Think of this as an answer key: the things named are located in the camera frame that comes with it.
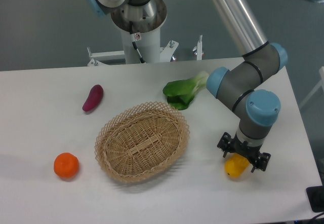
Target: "woven basket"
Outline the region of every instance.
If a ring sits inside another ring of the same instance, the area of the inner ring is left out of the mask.
[[[139,182],[170,167],[186,150],[189,127],[162,102],[133,107],[110,120],[95,145],[96,160],[110,177]]]

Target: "bok choy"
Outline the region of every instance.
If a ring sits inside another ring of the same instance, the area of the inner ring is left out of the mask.
[[[178,110],[187,109],[198,91],[206,87],[208,77],[209,74],[206,71],[201,71],[195,77],[168,82],[163,88],[168,104]]]

